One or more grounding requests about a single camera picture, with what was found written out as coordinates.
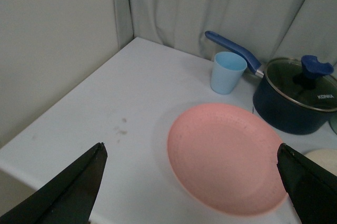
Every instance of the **plate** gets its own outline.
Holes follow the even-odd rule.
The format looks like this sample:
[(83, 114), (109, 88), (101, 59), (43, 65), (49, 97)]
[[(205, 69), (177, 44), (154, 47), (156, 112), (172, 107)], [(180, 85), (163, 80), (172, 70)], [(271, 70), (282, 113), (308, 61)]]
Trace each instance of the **plate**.
[(337, 176), (337, 149), (318, 149), (305, 156)]
[(276, 209), (286, 198), (276, 166), (281, 143), (254, 114), (207, 103), (174, 121), (167, 152), (176, 177), (194, 198), (223, 213), (256, 216)]

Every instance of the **white table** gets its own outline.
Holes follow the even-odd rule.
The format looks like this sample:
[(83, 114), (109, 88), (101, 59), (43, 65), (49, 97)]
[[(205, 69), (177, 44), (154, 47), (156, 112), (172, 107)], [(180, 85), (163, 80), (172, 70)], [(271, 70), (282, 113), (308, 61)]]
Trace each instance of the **white table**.
[[(261, 217), (231, 217), (192, 199), (177, 182), (166, 137), (183, 111), (206, 102), (253, 110), (259, 79), (244, 74), (230, 95), (219, 95), (209, 85), (211, 68), (210, 61), (136, 38), (4, 146), (0, 168), (39, 189), (104, 142), (108, 159), (91, 214), (94, 222), (300, 223), (289, 199)], [(276, 132), (302, 153), (337, 148), (327, 123), (310, 135)]]

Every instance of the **blue pot handle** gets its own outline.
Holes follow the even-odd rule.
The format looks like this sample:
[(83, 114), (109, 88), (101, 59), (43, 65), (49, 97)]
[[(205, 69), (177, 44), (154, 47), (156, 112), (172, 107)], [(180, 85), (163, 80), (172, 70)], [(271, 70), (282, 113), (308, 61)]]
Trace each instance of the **blue pot handle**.
[(238, 54), (239, 56), (244, 58), (247, 61), (248, 68), (253, 74), (257, 74), (258, 70), (262, 66), (261, 63), (256, 59), (256, 57), (244, 47), (237, 45), (236, 43), (212, 31), (206, 31), (205, 36), (216, 44), (223, 46), (233, 53)]

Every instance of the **saucepan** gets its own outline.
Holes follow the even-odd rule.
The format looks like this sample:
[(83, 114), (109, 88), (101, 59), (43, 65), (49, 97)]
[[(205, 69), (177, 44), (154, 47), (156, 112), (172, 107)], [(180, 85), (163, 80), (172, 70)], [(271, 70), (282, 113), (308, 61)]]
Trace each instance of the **saucepan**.
[(337, 114), (337, 80), (331, 76), (330, 63), (305, 55), (301, 60), (275, 58), (263, 67), (244, 47), (212, 31), (205, 36), (242, 56), (250, 71), (262, 78), (253, 104), (273, 127), (292, 134), (310, 134)]

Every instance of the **blue lid knob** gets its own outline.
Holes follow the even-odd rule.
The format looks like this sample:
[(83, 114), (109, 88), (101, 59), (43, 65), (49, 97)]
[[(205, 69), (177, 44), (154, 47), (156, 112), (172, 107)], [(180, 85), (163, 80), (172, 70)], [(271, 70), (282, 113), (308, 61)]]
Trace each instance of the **blue lid knob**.
[(320, 63), (314, 55), (302, 56), (301, 63), (303, 74), (309, 79), (316, 79), (333, 73), (333, 66), (330, 63)]

